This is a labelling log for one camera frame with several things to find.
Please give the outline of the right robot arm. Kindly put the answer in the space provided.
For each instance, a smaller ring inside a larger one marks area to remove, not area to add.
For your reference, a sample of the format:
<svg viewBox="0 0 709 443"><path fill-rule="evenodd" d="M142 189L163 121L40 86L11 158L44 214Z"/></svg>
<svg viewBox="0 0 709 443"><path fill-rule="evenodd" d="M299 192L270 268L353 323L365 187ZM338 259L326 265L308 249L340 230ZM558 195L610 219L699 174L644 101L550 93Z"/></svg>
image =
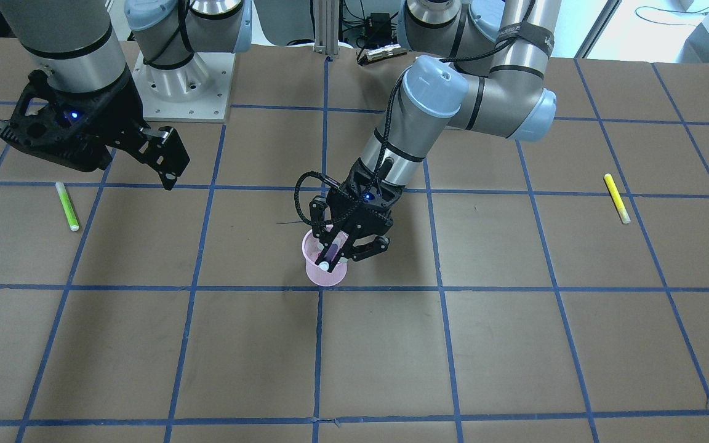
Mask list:
<svg viewBox="0 0 709 443"><path fill-rule="evenodd" d="M112 149L155 171L166 190L190 163L177 130L152 129L102 1L0 1L0 11L36 63L0 138L17 151L90 173ZM202 54L249 50L251 1L127 1L150 95L195 101L216 76Z"/></svg>

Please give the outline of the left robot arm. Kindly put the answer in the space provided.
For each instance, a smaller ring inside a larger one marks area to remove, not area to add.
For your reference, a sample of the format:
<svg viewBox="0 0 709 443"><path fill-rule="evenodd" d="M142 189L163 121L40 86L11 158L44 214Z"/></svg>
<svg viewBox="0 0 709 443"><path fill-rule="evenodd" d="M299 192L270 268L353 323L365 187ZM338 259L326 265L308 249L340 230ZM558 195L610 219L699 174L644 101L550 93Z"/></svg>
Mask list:
<svg viewBox="0 0 709 443"><path fill-rule="evenodd" d="M559 1L405 1L399 43L419 52L397 78L386 113L343 182L309 204L306 268L332 274L388 249L391 208L445 128L519 141L550 129L555 94L544 73Z"/></svg>

